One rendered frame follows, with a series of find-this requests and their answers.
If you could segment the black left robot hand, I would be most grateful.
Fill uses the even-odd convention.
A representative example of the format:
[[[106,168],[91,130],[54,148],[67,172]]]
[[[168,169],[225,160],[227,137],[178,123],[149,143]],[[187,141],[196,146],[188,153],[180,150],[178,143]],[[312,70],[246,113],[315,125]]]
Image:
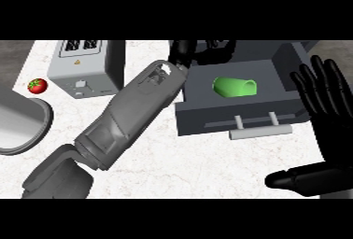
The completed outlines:
[[[168,62],[190,67],[191,62],[197,65],[227,63],[233,57],[236,40],[228,40],[224,47],[218,47],[218,40],[205,41],[205,50],[197,51],[194,40],[175,40],[169,47]]]

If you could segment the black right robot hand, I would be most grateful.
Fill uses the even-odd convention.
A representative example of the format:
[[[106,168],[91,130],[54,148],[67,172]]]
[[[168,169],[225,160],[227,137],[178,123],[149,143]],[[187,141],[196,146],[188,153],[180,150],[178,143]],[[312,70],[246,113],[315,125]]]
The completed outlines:
[[[333,60],[312,55],[289,77],[301,102],[323,161],[277,171],[264,178],[270,189],[310,197],[353,190],[353,92]]]

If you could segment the green cup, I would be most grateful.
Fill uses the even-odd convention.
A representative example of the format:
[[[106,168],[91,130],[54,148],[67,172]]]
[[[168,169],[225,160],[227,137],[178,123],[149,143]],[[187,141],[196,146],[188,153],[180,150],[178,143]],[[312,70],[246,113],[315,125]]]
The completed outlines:
[[[256,94],[256,82],[252,79],[216,77],[212,82],[214,92],[224,98]]]

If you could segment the dark grey open drawer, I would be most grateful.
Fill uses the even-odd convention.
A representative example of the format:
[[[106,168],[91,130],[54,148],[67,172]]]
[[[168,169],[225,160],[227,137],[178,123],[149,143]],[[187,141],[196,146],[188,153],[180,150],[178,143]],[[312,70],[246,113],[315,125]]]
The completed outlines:
[[[191,66],[184,99],[175,103],[177,135],[234,130],[236,119],[250,129],[308,121],[296,91],[287,91],[270,60]]]

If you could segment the dark grey drawer front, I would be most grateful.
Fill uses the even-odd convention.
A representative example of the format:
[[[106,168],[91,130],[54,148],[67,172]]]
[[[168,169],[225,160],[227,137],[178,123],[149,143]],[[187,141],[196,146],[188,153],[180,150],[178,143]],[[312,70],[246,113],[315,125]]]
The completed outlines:
[[[206,134],[234,130],[237,128],[236,117],[240,118],[245,129],[270,126],[270,112],[276,114],[279,124],[308,121],[308,114],[299,100],[221,106],[187,106],[183,103],[177,103],[177,135]]]

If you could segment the pale grey toaster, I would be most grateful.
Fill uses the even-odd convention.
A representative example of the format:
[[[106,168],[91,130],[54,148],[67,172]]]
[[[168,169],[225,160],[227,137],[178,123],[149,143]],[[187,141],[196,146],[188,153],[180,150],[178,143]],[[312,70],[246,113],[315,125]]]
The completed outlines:
[[[47,77],[73,99],[112,95],[123,87],[123,65],[123,40],[58,40]]]

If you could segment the red tomato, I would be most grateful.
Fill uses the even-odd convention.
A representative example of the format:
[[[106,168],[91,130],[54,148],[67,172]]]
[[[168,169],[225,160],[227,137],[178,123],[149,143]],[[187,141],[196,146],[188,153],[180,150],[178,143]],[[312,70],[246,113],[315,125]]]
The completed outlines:
[[[27,84],[27,90],[32,94],[42,93],[48,88],[48,83],[42,78],[35,78]]]

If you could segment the grey metal pot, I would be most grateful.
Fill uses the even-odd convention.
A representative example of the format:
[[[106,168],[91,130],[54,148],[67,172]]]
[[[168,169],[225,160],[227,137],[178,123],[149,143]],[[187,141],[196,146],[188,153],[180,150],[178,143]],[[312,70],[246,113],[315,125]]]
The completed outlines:
[[[27,151],[51,127],[50,104],[26,98],[7,87],[0,88],[0,154],[11,156]]]

